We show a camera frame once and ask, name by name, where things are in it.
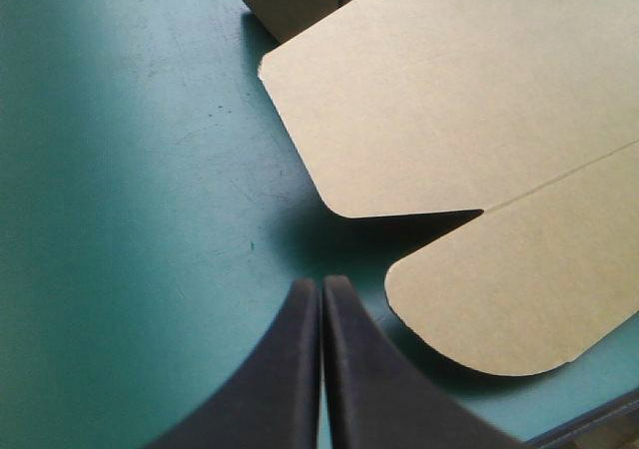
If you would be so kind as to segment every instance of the crease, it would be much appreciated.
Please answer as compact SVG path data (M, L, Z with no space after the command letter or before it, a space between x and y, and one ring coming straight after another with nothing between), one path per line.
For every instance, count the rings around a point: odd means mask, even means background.
M584 169L586 169L586 168L588 168L588 167L590 167L592 165L596 165L597 163L600 163L600 162L602 162L604 160L607 160L608 158L611 158L611 157L615 156L616 154L618 154L620 152L623 152L624 150L627 150L628 148L632 147L633 145L637 145L637 144L639 144L639 139L634 140L634 141L632 141L630 143L627 143L627 144L623 145L622 147L619 147L619 148L613 150L610 153L607 153L607 154L605 154L605 155L603 155L603 156L601 156L599 158L596 158L596 159L594 159L594 160L592 160L590 162L586 162L586 163L584 163L583 165L581 165L581 166L579 166L577 168L573 168L572 170L569 170L569 171L567 171L567 172L565 172L565 173L563 173L563 174L561 174L561 175L559 175L559 176L557 176L555 178L552 178L552 179L548 180L547 182L544 182L541 185L533 188L532 190L530 190L530 191L528 191L526 193L523 193L523 194L521 194L521 195L519 195L519 196L517 196L517 197L515 197L515 198L513 198L511 200L508 200L507 202L500 203L499 205L491 207L491 208L485 210L484 214L488 215L489 213L493 213L493 212L497 212L499 210L503 210L504 208L509 207L510 205L513 205L513 204L517 203L518 201L523 200L524 198L527 198L527 197L529 197L531 195L534 195L537 192L540 192L541 190L543 190L546 187L550 187L550 186L554 185L555 183L558 183L558 182L560 182L562 180L565 180L566 178L569 178L572 175L574 175L576 173L579 173L580 171L582 171L582 170L584 170Z

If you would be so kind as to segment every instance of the flattened cardboard box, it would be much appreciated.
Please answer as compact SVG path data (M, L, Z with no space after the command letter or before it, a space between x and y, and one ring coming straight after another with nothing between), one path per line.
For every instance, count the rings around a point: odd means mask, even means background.
M389 302L533 374L639 308L638 29L639 0L353 0L261 78L335 213L485 210L396 263Z

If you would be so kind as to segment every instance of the black curved object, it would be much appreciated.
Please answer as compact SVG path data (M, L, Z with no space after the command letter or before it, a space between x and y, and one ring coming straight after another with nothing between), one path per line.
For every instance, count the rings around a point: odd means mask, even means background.
M296 281L253 353L149 449L311 449L320 404L320 296Z
M523 449L430 383L372 322L345 276L323 290L333 449Z

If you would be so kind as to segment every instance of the teal table surface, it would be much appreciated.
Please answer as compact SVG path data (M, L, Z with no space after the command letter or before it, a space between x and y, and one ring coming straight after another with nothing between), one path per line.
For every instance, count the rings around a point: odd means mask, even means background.
M424 374L519 438L639 386L637 317L528 378L412 335L385 271L459 218L326 210L257 77L275 47L241 0L0 0L0 447L157 437L303 275L349 274Z

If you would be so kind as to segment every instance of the teal surface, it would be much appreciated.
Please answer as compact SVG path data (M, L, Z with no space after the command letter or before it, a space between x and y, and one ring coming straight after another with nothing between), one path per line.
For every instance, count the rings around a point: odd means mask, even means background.
M224 382L295 277L331 272L520 438L639 386L636 317L523 379L411 335L385 270L454 222L330 214L257 78L275 46L240 0L0 0L0 447L140 446Z

